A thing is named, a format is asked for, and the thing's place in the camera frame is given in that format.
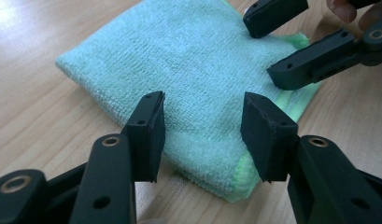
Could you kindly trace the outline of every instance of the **wooden table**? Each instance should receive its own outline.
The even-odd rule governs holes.
[[[120,131],[54,60],[137,2],[0,0],[0,176],[34,168],[53,178],[85,162],[95,139]],[[253,2],[230,3],[242,12]],[[310,7],[277,33],[316,36],[327,9],[323,0]],[[357,168],[382,177],[382,65],[324,81],[299,125],[300,135],[333,140]],[[164,161],[158,179],[136,184],[139,220],[295,222],[286,183],[259,183],[249,199],[227,203]]]

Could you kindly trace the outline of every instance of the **screw hole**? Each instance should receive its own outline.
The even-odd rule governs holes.
[[[371,33],[369,33],[369,37],[372,39],[382,38],[382,30],[373,30]]]
[[[327,141],[321,139],[321,138],[309,138],[309,143],[316,147],[327,147],[328,143]]]
[[[29,175],[19,175],[7,180],[0,187],[2,193],[13,193],[21,190],[31,182],[31,177]]]
[[[360,198],[352,198],[350,199],[350,201],[356,205],[357,207],[361,208],[361,209],[364,209],[364,210],[367,210],[369,209],[369,204],[364,201],[363,199],[360,199]]]
[[[105,147],[113,147],[119,143],[120,139],[118,137],[108,137],[104,139],[103,146]]]
[[[99,199],[96,199],[94,203],[92,204],[93,208],[95,209],[103,209],[107,207],[111,203],[111,200],[107,196],[103,196]]]

